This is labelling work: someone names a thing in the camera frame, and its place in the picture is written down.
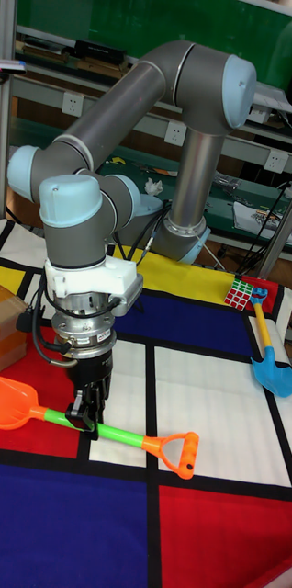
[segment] workbench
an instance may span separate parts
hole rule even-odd
[[[45,256],[42,239],[0,221],[1,284],[30,301]],[[116,320],[106,423],[141,435],[195,431],[195,476],[183,481],[136,447],[54,424],[0,431],[0,586],[291,587],[292,396],[275,398],[253,377],[253,309],[224,305],[225,272],[155,254],[140,271],[144,313]],[[292,293],[257,284],[268,288],[265,317],[287,365]],[[64,411],[72,399],[30,338],[1,375],[34,386],[43,406]],[[172,461],[179,453],[168,448]]]

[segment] yellow square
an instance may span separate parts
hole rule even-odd
[[[26,272],[20,269],[9,269],[0,266],[0,286],[7,288],[12,294],[17,294]]]

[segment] white square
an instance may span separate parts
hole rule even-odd
[[[251,365],[164,348],[155,358],[158,435],[199,435],[196,475],[290,486]],[[166,452],[179,462],[177,447]],[[159,468],[166,469],[162,462]]]
[[[109,399],[104,412],[105,423],[144,436],[145,346],[117,341],[113,348],[113,361]],[[109,439],[99,438],[98,441],[91,442],[90,459],[124,466],[146,467],[146,454],[142,449]]]
[[[43,267],[47,257],[45,239],[16,224],[0,251],[0,257],[23,266]]]

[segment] blue shovel scoop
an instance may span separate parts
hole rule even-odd
[[[256,379],[275,396],[286,398],[292,394],[292,367],[278,367],[275,364],[275,351],[271,343],[266,326],[262,302],[267,297],[267,290],[253,288],[251,303],[254,306],[257,324],[262,336],[265,358],[259,362],[252,358],[253,370]]]

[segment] cloth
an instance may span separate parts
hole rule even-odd
[[[244,206],[240,202],[234,202],[233,204],[233,217],[234,226],[236,229],[252,232],[253,234],[258,234],[264,222],[264,216],[261,215],[257,209]],[[265,239],[271,239],[271,237],[274,236],[278,225],[279,220],[268,220],[261,236]],[[286,243],[287,245],[292,245],[292,232],[290,233]]]
[[[45,256],[41,239],[0,222],[0,279],[21,298],[37,288]],[[0,431],[0,586],[262,588],[283,577],[288,587],[292,396],[276,399],[253,378],[253,311],[202,300],[210,277],[223,292],[231,275],[153,254],[140,271],[144,313],[116,321],[106,423],[141,435],[196,431],[196,475],[182,481],[136,447],[54,424]],[[279,330],[291,298],[265,286],[276,358],[286,364]],[[34,386],[54,410],[72,400],[63,370],[30,338],[27,356],[2,375]],[[167,446],[173,462],[179,453]]]

